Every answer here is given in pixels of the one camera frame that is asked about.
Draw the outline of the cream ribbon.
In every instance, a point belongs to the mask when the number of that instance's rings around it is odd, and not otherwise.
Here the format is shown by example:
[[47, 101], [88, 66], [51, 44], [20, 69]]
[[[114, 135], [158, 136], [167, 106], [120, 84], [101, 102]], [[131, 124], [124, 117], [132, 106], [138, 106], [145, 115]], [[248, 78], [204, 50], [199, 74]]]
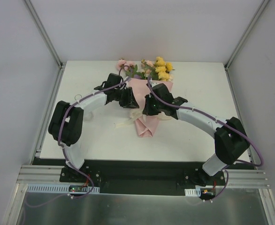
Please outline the cream ribbon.
[[131, 124], [134, 124], [135, 121], [140, 121], [145, 127], [148, 127], [156, 125], [159, 121], [167, 120], [171, 120], [171, 117], [168, 117], [163, 113], [160, 113], [159, 115], [155, 116], [146, 116], [142, 114], [142, 110], [132, 109], [130, 110], [129, 119], [124, 122], [117, 123], [115, 125], [115, 128], [129, 126]]

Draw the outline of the pink and purple wrapping paper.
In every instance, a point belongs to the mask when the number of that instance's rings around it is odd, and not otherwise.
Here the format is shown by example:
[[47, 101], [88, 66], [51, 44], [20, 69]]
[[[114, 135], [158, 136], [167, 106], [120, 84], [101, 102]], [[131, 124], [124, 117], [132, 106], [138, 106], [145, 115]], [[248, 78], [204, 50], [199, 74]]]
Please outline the pink and purple wrapping paper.
[[150, 90], [147, 86], [147, 80], [132, 78], [128, 85], [133, 90], [133, 94], [139, 108], [131, 109], [129, 119], [120, 125], [129, 126], [134, 124], [139, 137], [153, 137], [159, 122], [171, 120], [171, 117], [166, 116], [164, 113], [154, 116], [146, 116], [142, 114], [145, 106], [145, 97], [150, 94]]

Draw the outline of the pink flower stem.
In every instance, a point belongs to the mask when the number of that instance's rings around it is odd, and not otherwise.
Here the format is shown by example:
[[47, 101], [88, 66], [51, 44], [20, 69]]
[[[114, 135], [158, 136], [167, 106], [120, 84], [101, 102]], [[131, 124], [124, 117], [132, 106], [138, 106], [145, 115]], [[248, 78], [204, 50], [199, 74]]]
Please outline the pink flower stem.
[[138, 78], [138, 65], [134, 61], [127, 61], [124, 59], [118, 60], [116, 64], [117, 74], [125, 74], [126, 77]]

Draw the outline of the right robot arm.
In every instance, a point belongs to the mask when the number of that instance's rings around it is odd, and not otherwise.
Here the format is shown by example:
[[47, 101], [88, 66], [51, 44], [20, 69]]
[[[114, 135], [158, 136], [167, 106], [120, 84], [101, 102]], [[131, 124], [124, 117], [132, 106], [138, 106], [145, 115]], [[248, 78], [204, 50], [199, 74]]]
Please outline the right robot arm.
[[149, 84], [148, 88], [150, 94], [145, 96], [144, 115], [164, 113], [166, 116], [194, 125], [214, 139], [214, 154], [189, 176], [193, 184], [202, 187], [211, 184], [219, 171], [234, 164], [249, 148], [246, 132], [238, 118], [226, 120], [199, 110], [188, 100], [173, 97], [163, 83]]

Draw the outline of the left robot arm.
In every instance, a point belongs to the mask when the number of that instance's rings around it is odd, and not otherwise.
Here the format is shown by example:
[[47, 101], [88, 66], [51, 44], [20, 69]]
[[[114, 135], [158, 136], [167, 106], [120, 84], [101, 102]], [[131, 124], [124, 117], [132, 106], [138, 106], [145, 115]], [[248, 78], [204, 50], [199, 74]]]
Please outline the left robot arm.
[[117, 101], [122, 108], [136, 109], [139, 105], [131, 87], [120, 75], [110, 73], [106, 81], [94, 88], [94, 92], [74, 103], [59, 101], [54, 109], [48, 133], [62, 148], [67, 166], [72, 168], [71, 178], [82, 182], [86, 170], [82, 168], [84, 156], [81, 151], [81, 135], [85, 115], [95, 109]]

